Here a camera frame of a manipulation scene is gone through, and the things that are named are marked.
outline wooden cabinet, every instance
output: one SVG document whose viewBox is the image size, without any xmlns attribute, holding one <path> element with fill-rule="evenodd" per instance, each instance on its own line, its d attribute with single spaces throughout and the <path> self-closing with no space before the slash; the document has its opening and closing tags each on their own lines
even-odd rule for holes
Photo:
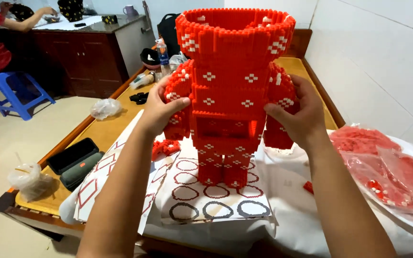
<svg viewBox="0 0 413 258">
<path fill-rule="evenodd" d="M 114 33 L 0 29 L 0 40 L 24 72 L 63 94 L 107 98 L 129 79 Z"/>
</svg>

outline tiled floor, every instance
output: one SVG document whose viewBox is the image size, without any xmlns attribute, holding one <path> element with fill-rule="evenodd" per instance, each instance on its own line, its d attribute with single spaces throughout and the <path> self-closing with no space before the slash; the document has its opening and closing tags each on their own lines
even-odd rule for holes
<svg viewBox="0 0 413 258">
<path fill-rule="evenodd" d="M 22 162 L 38 162 L 87 117 L 97 100 L 70 97 L 54 105 L 44 103 L 35 108 L 29 121 L 0 114 L 0 196 L 10 187 L 8 172 L 19 165 L 15 153 Z M 73 237 L 51 243 L 41 234 L 0 215 L 0 257 L 73 257 L 78 244 L 79 240 Z"/>
</svg>

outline water bottle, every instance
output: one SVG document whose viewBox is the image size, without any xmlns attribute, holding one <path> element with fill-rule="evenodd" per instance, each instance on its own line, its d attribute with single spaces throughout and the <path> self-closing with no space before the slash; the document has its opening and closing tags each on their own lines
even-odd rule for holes
<svg viewBox="0 0 413 258">
<path fill-rule="evenodd" d="M 160 69 L 162 70 L 162 76 L 165 76 L 172 73 L 168 60 L 167 45 L 163 42 L 163 38 L 157 39 L 156 42 L 157 53 L 160 59 Z"/>
</svg>

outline hand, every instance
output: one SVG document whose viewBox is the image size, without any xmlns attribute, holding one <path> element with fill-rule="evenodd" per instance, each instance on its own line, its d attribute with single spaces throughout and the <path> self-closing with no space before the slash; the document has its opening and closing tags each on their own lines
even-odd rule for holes
<svg viewBox="0 0 413 258">
<path fill-rule="evenodd" d="M 164 98 L 165 88 L 168 79 L 171 75 L 162 78 L 149 91 L 148 99 L 145 104 L 145 111 L 138 121 L 137 126 L 155 138 L 163 132 L 163 129 L 168 124 L 168 120 L 175 113 L 181 109 L 189 106 L 190 99 L 188 97 L 180 98 L 165 104 Z"/>
<path fill-rule="evenodd" d="M 41 11 L 44 15 L 54 15 L 55 17 L 58 15 L 57 11 L 55 11 L 52 7 L 43 7 L 39 9 L 39 11 Z"/>
<path fill-rule="evenodd" d="M 291 115 L 272 103 L 265 105 L 264 110 L 284 126 L 295 143 L 310 154 L 313 149 L 331 144 L 324 124 L 323 103 L 309 81 L 297 75 L 290 76 L 301 103 L 301 110 Z"/>
<path fill-rule="evenodd" d="M 6 16 L 6 14 L 9 12 L 9 9 L 12 7 L 11 3 L 8 2 L 1 2 L 0 3 L 0 14 L 3 16 Z"/>
</svg>

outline wooden bed frame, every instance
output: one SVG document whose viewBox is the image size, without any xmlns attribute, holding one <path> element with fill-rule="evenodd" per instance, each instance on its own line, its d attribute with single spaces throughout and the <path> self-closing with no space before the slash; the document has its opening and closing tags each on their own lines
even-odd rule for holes
<svg viewBox="0 0 413 258">
<path fill-rule="evenodd" d="M 345 124 L 342 116 L 337 110 L 336 106 L 326 93 L 323 85 L 321 85 L 319 79 L 313 72 L 313 69 L 308 64 L 305 59 L 305 53 L 307 51 L 308 43 L 310 37 L 312 36 L 312 30 L 310 29 L 296 29 L 293 34 L 293 40 L 291 46 L 288 49 L 287 54 L 284 57 L 296 57 L 302 60 L 304 67 L 306 68 L 310 78 L 312 79 L 315 87 L 317 88 L 320 96 L 323 98 L 326 107 L 331 113 L 337 127 L 342 127 Z M 145 67 L 142 67 L 137 73 L 135 73 L 127 82 L 125 82 L 114 94 L 111 95 L 111 98 L 116 99 L 120 96 L 129 86 L 129 83 L 133 81 L 136 76 L 140 73 L 143 73 L 146 70 Z M 87 128 L 95 119 L 90 115 L 83 120 L 72 132 L 70 132 L 59 144 L 57 144 L 48 154 L 46 154 L 38 164 L 43 169 L 47 166 L 46 160 L 65 148 L 67 148 L 72 141 Z M 27 226 L 46 237 L 60 241 L 64 235 L 81 237 L 84 230 L 85 224 L 69 225 L 64 223 L 58 216 L 47 214 L 44 212 L 31 210 L 28 208 L 21 207 L 15 203 L 15 196 L 18 191 L 14 189 L 9 189 L 0 197 L 0 214 L 14 220 L 24 226 Z M 195 248 L 180 246 L 174 243 L 169 243 L 163 240 L 157 240 L 145 236 L 139 236 L 136 245 L 140 246 L 145 251 L 161 251 L 164 253 L 169 253 L 172 255 L 182 256 L 182 257 L 222 257 L 218 254 L 213 254 L 206 251 L 201 251 Z"/>
</svg>

